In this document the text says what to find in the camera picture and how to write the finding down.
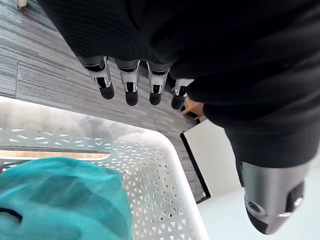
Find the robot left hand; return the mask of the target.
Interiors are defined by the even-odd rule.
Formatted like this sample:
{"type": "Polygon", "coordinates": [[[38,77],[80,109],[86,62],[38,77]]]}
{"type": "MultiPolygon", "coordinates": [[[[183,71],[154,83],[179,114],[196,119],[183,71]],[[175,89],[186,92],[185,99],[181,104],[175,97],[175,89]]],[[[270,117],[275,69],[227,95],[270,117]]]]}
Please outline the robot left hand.
{"type": "Polygon", "coordinates": [[[89,70],[169,67],[232,146],[245,208],[275,233],[304,197],[320,143],[317,0],[42,0],[89,70]]]}

